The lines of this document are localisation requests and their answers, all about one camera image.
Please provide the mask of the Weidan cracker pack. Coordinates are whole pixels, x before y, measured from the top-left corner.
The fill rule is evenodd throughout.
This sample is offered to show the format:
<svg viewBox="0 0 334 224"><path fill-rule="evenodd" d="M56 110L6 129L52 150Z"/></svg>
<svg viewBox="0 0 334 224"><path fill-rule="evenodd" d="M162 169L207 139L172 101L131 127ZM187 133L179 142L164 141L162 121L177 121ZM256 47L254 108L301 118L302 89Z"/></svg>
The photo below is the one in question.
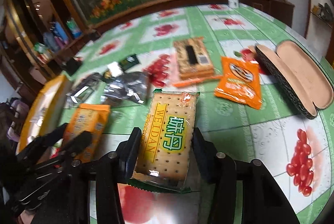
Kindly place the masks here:
<svg viewBox="0 0 334 224"><path fill-rule="evenodd" d="M129 184L151 192L186 190L198 92L154 91Z"/></svg>

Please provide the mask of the orange sunflower seed packet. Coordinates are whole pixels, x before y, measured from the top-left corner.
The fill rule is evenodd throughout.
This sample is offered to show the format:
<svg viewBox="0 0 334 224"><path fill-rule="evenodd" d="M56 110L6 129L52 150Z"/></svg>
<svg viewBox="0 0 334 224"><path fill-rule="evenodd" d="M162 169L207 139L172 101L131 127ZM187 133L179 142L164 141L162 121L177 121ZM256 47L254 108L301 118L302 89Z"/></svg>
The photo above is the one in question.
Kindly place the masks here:
<svg viewBox="0 0 334 224"><path fill-rule="evenodd" d="M214 96L259 110L262 95L258 62L221 57L221 66L223 77L214 90Z"/></svg>

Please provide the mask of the orange yellow cracker box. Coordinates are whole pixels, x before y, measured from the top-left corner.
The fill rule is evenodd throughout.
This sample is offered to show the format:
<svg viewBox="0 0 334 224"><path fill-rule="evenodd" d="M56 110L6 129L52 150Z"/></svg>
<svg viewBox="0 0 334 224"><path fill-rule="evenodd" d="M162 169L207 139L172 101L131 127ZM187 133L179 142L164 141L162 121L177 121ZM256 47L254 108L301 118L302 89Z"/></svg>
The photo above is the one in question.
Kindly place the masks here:
<svg viewBox="0 0 334 224"><path fill-rule="evenodd" d="M82 153L76 156L76 159L79 159L82 163L90 162L108 122L109 114L109 105L80 104L63 134L62 147L83 131L90 132L92 134L91 143Z"/></svg>

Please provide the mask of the yellow white storage box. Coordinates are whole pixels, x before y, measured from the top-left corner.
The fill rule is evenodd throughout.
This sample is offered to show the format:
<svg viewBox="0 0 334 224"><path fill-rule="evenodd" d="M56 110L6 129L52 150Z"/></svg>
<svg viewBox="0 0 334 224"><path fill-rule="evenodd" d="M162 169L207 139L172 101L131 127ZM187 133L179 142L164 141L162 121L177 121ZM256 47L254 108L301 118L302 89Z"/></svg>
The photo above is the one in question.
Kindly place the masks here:
<svg viewBox="0 0 334 224"><path fill-rule="evenodd" d="M72 87L65 75L58 75L45 83L33 102L20 134L17 153L38 136L52 132L65 105L66 94Z"/></svg>

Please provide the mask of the silver foil snack bag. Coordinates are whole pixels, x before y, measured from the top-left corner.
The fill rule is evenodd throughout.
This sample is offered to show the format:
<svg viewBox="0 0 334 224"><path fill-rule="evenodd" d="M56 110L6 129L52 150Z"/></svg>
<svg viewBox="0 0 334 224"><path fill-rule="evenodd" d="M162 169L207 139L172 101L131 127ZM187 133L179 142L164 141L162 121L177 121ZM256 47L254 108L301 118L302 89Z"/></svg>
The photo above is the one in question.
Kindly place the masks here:
<svg viewBox="0 0 334 224"><path fill-rule="evenodd" d="M82 79L66 94L65 108L77 108L80 104L84 103L96 91L101 78L101 74L94 72Z"/></svg>

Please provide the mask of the crumpled silver foil bag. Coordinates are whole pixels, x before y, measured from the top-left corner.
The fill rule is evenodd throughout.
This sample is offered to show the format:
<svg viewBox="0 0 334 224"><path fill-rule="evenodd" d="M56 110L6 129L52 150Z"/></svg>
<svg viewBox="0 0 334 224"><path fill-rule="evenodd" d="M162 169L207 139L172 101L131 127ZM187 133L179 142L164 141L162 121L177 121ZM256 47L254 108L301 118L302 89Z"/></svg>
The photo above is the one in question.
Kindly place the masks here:
<svg viewBox="0 0 334 224"><path fill-rule="evenodd" d="M144 72L129 72L111 77L104 87L100 103L118 106L128 100L135 104L144 104L149 89L149 76Z"/></svg>

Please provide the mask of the blue white small packet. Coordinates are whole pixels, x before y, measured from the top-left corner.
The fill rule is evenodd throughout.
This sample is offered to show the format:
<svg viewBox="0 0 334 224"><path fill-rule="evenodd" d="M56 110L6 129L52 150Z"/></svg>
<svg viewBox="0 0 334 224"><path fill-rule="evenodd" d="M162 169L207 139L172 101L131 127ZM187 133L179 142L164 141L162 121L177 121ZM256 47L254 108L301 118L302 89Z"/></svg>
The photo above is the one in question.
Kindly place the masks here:
<svg viewBox="0 0 334 224"><path fill-rule="evenodd" d="M108 70L110 72L111 77L118 77L120 75L123 75L123 71L118 62L112 62L108 64Z"/></svg>

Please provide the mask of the dark green cracker packet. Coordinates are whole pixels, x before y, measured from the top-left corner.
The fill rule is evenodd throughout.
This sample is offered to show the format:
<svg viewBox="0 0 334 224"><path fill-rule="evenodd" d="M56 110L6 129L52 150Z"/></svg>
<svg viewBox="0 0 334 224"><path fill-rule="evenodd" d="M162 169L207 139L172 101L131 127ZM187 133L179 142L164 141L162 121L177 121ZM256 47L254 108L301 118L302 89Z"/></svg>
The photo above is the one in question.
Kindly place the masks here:
<svg viewBox="0 0 334 224"><path fill-rule="evenodd" d="M139 64L140 62L136 54L131 54L118 62L118 65L123 72L126 72L127 70Z"/></svg>

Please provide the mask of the black container on table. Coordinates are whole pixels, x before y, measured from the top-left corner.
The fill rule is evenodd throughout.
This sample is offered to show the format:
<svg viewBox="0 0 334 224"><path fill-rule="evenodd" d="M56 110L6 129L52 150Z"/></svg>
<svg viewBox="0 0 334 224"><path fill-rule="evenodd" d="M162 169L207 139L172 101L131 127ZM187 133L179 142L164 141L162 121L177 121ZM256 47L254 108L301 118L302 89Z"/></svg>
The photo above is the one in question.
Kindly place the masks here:
<svg viewBox="0 0 334 224"><path fill-rule="evenodd" d="M67 62L63 63L61 68L66 71L69 76L75 74L78 69L82 66L82 61L75 57L71 57Z"/></svg>

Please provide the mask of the open beige glasses case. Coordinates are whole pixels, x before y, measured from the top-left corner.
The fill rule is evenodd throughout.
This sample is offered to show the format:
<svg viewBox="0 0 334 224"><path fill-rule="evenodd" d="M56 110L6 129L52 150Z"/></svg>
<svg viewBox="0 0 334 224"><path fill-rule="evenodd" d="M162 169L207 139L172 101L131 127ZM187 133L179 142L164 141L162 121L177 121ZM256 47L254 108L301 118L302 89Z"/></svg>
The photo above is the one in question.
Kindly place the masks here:
<svg viewBox="0 0 334 224"><path fill-rule="evenodd" d="M273 75L295 108L307 119L333 102L333 86L314 60L295 42L285 40L273 51L255 45L260 62Z"/></svg>

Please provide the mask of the brown patterned biscuit pack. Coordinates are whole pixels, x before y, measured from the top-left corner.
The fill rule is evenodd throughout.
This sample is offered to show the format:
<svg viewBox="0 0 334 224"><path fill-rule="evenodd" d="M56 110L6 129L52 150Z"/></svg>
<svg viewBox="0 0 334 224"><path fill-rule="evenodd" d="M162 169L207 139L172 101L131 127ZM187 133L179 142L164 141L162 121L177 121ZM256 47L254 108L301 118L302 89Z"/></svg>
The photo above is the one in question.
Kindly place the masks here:
<svg viewBox="0 0 334 224"><path fill-rule="evenodd" d="M183 88L223 76L215 73L215 68L203 43L204 37L193 37L173 42L176 51L178 80L172 83Z"/></svg>

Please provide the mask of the blue bottle on shelf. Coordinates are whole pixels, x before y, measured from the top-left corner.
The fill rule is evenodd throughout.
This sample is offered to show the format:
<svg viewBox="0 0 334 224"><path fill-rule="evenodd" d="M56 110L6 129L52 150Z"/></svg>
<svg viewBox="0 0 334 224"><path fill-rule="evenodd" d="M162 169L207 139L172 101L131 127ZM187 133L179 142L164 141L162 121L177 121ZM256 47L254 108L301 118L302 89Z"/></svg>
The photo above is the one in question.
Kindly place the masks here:
<svg viewBox="0 0 334 224"><path fill-rule="evenodd" d="M58 33L59 37L63 40L65 44L68 44L69 38L58 22L54 22L54 30Z"/></svg>

